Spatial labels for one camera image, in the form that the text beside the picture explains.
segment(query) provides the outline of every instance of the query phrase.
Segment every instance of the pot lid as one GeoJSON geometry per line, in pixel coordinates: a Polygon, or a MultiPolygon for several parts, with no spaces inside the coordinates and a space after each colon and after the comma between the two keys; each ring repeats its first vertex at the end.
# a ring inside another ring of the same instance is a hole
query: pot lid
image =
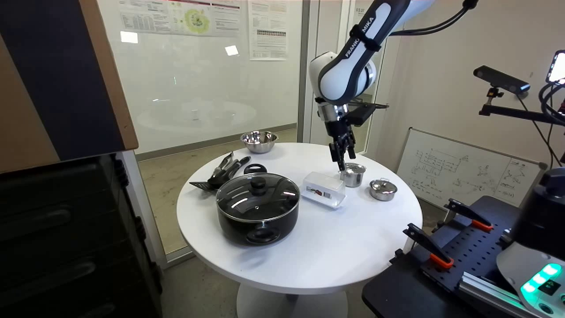
{"type": "Polygon", "coordinates": [[[224,184],[217,195],[217,207],[229,219],[270,221],[294,211],[300,191],[282,175],[241,175],[224,184]]]}

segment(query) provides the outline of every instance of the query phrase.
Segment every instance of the table pedestal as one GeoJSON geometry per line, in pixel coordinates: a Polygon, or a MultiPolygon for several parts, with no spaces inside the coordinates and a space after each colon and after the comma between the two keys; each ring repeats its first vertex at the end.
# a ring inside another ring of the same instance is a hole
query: table pedestal
{"type": "Polygon", "coordinates": [[[324,295],[282,295],[240,285],[236,294],[238,318],[346,318],[346,292],[324,295]]]}

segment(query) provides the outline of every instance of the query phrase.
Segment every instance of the cable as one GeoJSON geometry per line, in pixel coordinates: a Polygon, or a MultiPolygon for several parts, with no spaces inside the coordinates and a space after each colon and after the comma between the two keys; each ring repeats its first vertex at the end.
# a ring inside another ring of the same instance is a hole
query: cable
{"type": "Polygon", "coordinates": [[[542,113],[547,115],[549,119],[552,119],[554,122],[565,126],[565,115],[561,112],[552,110],[552,106],[549,105],[549,99],[561,89],[565,89],[563,83],[547,83],[540,90],[538,99],[540,99],[542,113]]]}
{"type": "MultiPolygon", "coordinates": [[[[552,135],[552,124],[549,124],[549,131],[547,131],[547,136],[545,136],[545,140],[547,140],[547,143],[550,145],[550,135],[552,135]]],[[[552,170],[552,158],[550,158],[550,152],[549,152],[549,170],[552,170]]]]}
{"type": "MultiPolygon", "coordinates": [[[[526,103],[524,103],[519,96],[515,96],[515,97],[517,97],[517,101],[522,105],[524,112],[529,112],[529,110],[527,110],[527,106],[526,106],[526,103]]],[[[552,147],[550,147],[549,140],[545,140],[545,136],[543,136],[543,133],[542,133],[540,126],[538,126],[536,122],[533,122],[533,120],[531,120],[531,124],[534,126],[536,133],[538,133],[538,135],[540,135],[540,138],[543,140],[543,143],[545,143],[545,147],[547,147],[547,150],[549,150],[550,158],[552,158],[556,163],[559,163],[559,159],[557,159],[557,156],[554,154],[554,150],[552,150],[552,147]]]]}
{"type": "Polygon", "coordinates": [[[427,27],[427,29],[413,29],[413,30],[397,30],[397,32],[391,32],[390,37],[397,37],[397,36],[429,36],[429,34],[436,34],[436,32],[441,32],[448,27],[452,27],[455,22],[460,20],[460,16],[464,16],[467,13],[467,9],[460,9],[459,13],[455,13],[452,18],[448,18],[446,22],[443,23],[437,23],[437,25],[432,25],[432,27],[427,27]]]}
{"type": "Polygon", "coordinates": [[[390,37],[395,37],[395,36],[427,36],[427,34],[441,32],[441,30],[452,27],[455,22],[459,22],[460,16],[464,16],[467,11],[474,9],[476,4],[478,4],[478,0],[464,0],[462,2],[462,9],[459,13],[455,13],[452,18],[448,18],[446,22],[432,25],[432,27],[427,27],[427,29],[413,29],[413,30],[391,32],[390,37]]]}

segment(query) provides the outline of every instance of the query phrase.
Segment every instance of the whiteboard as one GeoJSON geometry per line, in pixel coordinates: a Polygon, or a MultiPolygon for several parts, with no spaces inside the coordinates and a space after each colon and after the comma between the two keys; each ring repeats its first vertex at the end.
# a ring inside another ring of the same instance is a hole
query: whiteboard
{"type": "Polygon", "coordinates": [[[436,207],[450,198],[471,205],[480,196],[519,207],[542,166],[409,129],[397,175],[436,207]]]}

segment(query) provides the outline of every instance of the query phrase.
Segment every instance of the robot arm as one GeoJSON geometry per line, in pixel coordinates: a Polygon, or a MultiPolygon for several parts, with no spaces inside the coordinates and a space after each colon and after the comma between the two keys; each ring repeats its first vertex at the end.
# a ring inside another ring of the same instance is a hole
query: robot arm
{"type": "Polygon", "coordinates": [[[420,14],[432,2],[374,0],[360,23],[351,29],[347,43],[337,55],[324,53],[312,60],[310,82],[316,92],[317,115],[324,120],[326,133],[333,138],[330,152],[339,170],[344,170],[344,152],[351,159],[354,158],[351,124],[361,126],[376,110],[367,105],[358,106],[354,112],[347,110],[347,105],[376,78],[370,57],[397,25],[420,14]]]}

